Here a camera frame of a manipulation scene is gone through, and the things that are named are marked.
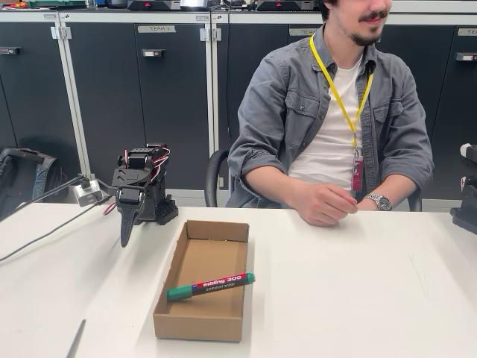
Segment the man's right hand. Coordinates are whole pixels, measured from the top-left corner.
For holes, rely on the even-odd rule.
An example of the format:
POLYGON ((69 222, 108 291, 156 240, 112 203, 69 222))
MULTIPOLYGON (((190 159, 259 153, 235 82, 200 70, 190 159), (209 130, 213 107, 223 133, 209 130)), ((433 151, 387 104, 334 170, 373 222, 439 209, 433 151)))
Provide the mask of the man's right hand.
POLYGON ((333 226, 358 211, 356 199, 330 183, 304 183, 297 190, 291 207, 314 226, 333 226))

